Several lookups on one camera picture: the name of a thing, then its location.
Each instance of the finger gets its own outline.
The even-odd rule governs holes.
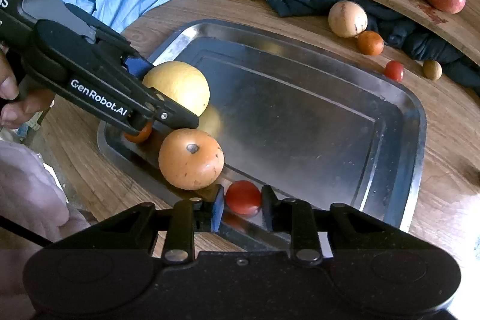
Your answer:
[[[54,97],[50,90],[35,90],[28,94],[21,102],[13,102],[5,105],[0,116],[0,124],[4,127],[18,128],[27,122],[36,112],[49,108]]]
[[[27,97],[23,100],[23,111],[25,114],[34,115],[36,112],[41,112],[50,107],[55,93],[41,88],[28,93]]]
[[[0,124],[10,129],[20,127],[21,124],[27,122],[33,116],[33,114],[26,114],[23,111],[23,102],[8,103],[1,112]]]
[[[3,51],[0,51],[0,97],[12,100],[17,95],[17,79],[15,79],[14,72],[11,70]]]

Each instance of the small orange fruit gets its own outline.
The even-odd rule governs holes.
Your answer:
[[[374,31],[363,31],[358,35],[357,46],[364,55],[376,56],[383,51],[383,38]]]
[[[138,135],[133,136],[123,132],[123,137],[132,143],[140,144],[140,143],[143,143],[145,140],[147,140],[150,137],[151,133],[152,133],[152,123],[148,122],[147,125],[143,127],[143,129],[140,131]]]

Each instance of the stainless steel tray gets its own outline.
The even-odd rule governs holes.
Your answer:
[[[321,48],[219,20],[182,27],[148,61],[174,59],[192,64],[208,80],[211,98],[200,120],[225,153],[218,183],[227,187],[246,178],[272,185],[281,198],[324,209],[344,202],[409,228],[426,118],[403,85]],[[137,146],[102,123],[98,145],[140,185],[173,204],[192,193],[162,178],[157,156],[169,130],[160,123],[154,128],[149,141]],[[226,214],[225,220],[224,234],[244,247],[286,245],[287,238],[263,230],[261,215]]]

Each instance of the metal pin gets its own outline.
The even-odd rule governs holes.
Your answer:
[[[245,259],[245,258],[238,258],[237,259],[237,264],[239,266],[246,266],[246,265],[248,265],[248,260]]]
[[[187,260],[188,252],[184,250],[168,250],[164,256],[169,262],[181,263]]]
[[[315,262],[315,260],[320,259],[320,253],[316,250],[300,250],[297,251],[296,256],[304,262]]]

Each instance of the cable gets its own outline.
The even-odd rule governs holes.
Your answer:
[[[43,236],[37,235],[35,232],[30,231],[29,229],[23,228],[17,223],[14,223],[12,220],[7,219],[6,217],[0,216],[0,227],[6,229],[13,234],[20,236],[32,243],[38,244],[41,247],[46,247],[53,242],[45,239]]]

